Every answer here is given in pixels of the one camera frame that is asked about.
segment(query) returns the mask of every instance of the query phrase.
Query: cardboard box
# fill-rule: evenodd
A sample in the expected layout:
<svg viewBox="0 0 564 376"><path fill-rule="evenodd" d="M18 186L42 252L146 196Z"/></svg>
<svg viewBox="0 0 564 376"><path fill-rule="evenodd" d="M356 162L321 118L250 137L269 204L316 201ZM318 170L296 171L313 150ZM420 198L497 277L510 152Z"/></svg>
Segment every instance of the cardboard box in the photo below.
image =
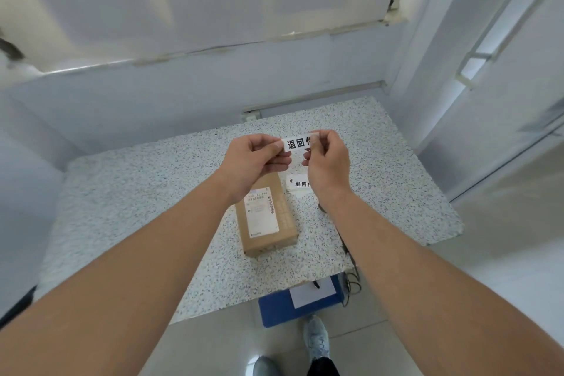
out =
<svg viewBox="0 0 564 376"><path fill-rule="evenodd" d="M258 179L245 199L235 204L235 210L246 256L257 257L298 241L278 173Z"/></svg>

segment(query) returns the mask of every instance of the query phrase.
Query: tiled floor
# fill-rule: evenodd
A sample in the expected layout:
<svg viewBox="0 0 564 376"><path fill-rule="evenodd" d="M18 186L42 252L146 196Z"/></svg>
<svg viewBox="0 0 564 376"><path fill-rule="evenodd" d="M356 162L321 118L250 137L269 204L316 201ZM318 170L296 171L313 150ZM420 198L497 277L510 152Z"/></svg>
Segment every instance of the tiled floor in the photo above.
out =
<svg viewBox="0 0 564 376"><path fill-rule="evenodd" d="M564 344L564 174L501 185L457 206L465 234L432 249L504 296ZM345 375L416 376L367 284L348 308L319 313L335 365ZM287 376L307 373L301 322L262 327L257 301L176 323L166 330L142 375L250 374L271 356Z"/></svg>

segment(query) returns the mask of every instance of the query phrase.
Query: blue folder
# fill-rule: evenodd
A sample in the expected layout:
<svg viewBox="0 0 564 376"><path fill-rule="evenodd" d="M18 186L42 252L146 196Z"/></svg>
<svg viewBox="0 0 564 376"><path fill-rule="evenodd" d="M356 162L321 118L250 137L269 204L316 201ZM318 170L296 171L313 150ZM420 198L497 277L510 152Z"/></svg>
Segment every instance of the blue folder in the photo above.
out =
<svg viewBox="0 0 564 376"><path fill-rule="evenodd" d="M290 290L277 291L258 299L261 309L262 324L264 327L274 327L296 318L310 315L320 309L328 308L343 301L343 289L339 282L338 275L332 275L331 281L335 286L336 293L326 298L319 299L298 309L294 308Z"/></svg>

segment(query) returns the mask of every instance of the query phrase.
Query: gray sneaker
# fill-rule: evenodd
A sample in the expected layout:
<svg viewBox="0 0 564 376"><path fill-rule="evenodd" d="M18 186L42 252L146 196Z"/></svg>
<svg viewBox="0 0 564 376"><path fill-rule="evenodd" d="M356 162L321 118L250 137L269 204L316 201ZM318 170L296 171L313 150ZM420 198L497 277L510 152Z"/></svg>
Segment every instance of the gray sneaker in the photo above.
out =
<svg viewBox="0 0 564 376"><path fill-rule="evenodd" d="M329 335L318 316L307 317L306 325L303 327L303 341L310 353L310 362L321 357L329 358Z"/></svg>
<svg viewBox="0 0 564 376"><path fill-rule="evenodd" d="M270 358L258 357L254 363L253 376L282 376L282 373Z"/></svg>

